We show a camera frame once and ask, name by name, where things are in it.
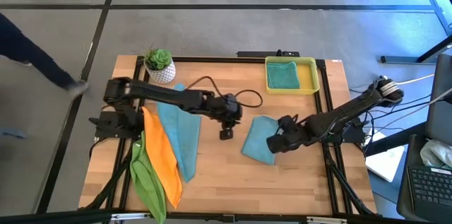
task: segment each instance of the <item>wooden tabletop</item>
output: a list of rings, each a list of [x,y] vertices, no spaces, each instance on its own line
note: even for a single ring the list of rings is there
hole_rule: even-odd
[[[112,77],[133,76],[136,56],[118,56]],[[243,89],[257,90],[263,96],[259,108],[243,109],[241,124],[234,127],[234,138],[219,139],[220,124],[207,117],[201,120],[195,177],[183,183],[182,199],[177,209],[169,203],[169,212],[187,213],[254,213],[282,215],[330,215],[325,164],[321,144],[301,146],[296,151],[276,154],[275,165],[264,165],[241,154],[246,135],[254,117],[266,115],[278,119],[298,114],[300,119],[316,113],[313,95],[270,95],[266,93],[263,64],[176,62],[176,83],[186,86],[209,75],[222,93],[237,93]],[[326,60],[326,72],[334,107],[350,99],[343,64]],[[201,81],[194,89],[213,90],[209,81]],[[322,107],[326,110],[324,92]],[[240,95],[240,101],[256,105],[252,94]],[[155,103],[147,102],[152,110]],[[88,205],[105,186],[112,174],[118,146],[117,138],[109,138],[93,150],[79,206]],[[361,200],[376,211],[369,176],[362,152],[352,144],[343,144],[343,159],[347,180]],[[118,182],[114,206],[119,205],[122,178]],[[340,185],[336,181],[339,208],[343,212]],[[148,211],[141,203],[133,185],[126,203],[128,211]]]

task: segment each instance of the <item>table leg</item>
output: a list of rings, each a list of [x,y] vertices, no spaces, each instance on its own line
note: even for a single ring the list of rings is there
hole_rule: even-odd
[[[399,57],[399,56],[382,56],[381,62],[387,64],[436,64],[436,57],[451,48],[452,35],[431,48],[420,57]]]

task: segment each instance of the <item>concrete floor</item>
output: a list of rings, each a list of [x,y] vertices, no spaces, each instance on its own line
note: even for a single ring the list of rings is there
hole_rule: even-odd
[[[0,0],[0,4],[103,4],[105,0]],[[429,0],[113,0],[113,4],[335,4],[430,5]],[[443,9],[447,17],[449,7]],[[78,78],[100,10],[0,10]],[[118,54],[142,52],[151,43],[181,56],[234,57],[245,50],[297,50],[306,57],[342,59],[351,88],[377,75],[396,81],[434,72],[433,66],[380,64],[381,55],[419,56],[446,37],[433,11],[110,11],[95,54],[49,211],[78,205],[95,127],[88,121],[102,105],[105,83]],[[0,62],[0,124],[28,138],[0,140],[0,216],[32,213],[39,201],[61,128],[71,104],[62,90],[35,69]],[[432,78],[403,86],[406,102],[430,94]],[[391,127],[408,128],[426,119],[418,112]],[[376,121],[384,126],[394,117]],[[389,135],[396,131],[388,130]],[[394,206],[378,198],[379,212]]]

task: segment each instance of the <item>person's leg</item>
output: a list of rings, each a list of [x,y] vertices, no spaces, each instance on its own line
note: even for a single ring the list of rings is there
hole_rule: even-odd
[[[76,82],[57,63],[26,36],[17,39],[16,52],[25,55],[33,66],[57,86],[68,90]]]
[[[70,90],[77,83],[55,61],[5,16],[0,14],[0,54],[14,61],[29,61],[57,86]]]

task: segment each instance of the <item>succulent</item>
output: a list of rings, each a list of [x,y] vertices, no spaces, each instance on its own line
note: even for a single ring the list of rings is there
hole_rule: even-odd
[[[159,71],[171,64],[171,52],[163,49],[150,49],[144,59],[151,70]]]

